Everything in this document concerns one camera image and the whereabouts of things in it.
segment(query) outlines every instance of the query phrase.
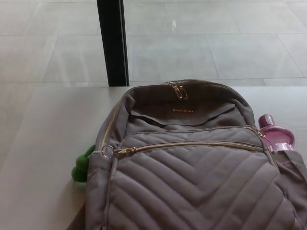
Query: green plush toy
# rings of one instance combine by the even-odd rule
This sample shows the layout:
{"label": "green plush toy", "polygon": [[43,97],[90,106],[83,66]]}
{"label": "green plush toy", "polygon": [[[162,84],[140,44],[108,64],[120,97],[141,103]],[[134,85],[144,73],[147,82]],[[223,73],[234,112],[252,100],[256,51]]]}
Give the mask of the green plush toy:
{"label": "green plush toy", "polygon": [[89,159],[88,156],[95,150],[95,145],[92,145],[85,154],[76,159],[76,166],[71,171],[71,176],[76,182],[86,182]]}

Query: floor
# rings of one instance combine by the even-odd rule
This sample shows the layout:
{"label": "floor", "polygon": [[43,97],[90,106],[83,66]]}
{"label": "floor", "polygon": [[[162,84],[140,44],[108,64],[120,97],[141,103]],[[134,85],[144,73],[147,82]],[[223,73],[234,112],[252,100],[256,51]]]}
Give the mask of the floor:
{"label": "floor", "polygon": [[[307,85],[307,0],[125,0],[131,85]],[[107,86],[95,0],[0,0],[0,169],[38,86]]]}

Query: black window frame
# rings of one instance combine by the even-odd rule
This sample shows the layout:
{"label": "black window frame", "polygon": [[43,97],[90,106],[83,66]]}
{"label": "black window frame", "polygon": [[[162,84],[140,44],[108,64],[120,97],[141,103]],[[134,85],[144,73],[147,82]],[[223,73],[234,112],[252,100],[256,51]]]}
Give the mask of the black window frame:
{"label": "black window frame", "polygon": [[129,86],[123,0],[97,0],[108,84]]}

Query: backpack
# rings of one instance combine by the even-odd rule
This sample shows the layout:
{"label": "backpack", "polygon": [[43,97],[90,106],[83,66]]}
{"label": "backpack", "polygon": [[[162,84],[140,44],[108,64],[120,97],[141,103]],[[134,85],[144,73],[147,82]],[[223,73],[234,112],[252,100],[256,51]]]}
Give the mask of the backpack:
{"label": "backpack", "polygon": [[249,104],[225,85],[128,90],[100,128],[85,206],[69,229],[306,229],[303,159],[270,152],[255,127]]}

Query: tabletop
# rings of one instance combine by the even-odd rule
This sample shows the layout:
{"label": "tabletop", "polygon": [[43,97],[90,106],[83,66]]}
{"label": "tabletop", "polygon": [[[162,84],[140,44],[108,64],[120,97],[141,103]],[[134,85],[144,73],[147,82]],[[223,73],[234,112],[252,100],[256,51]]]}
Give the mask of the tabletop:
{"label": "tabletop", "polygon": [[[255,118],[290,128],[307,160],[306,87],[233,87]],[[94,144],[111,108],[129,87],[41,87],[34,93],[0,173],[0,229],[64,230],[84,203],[71,180],[77,156]]]}

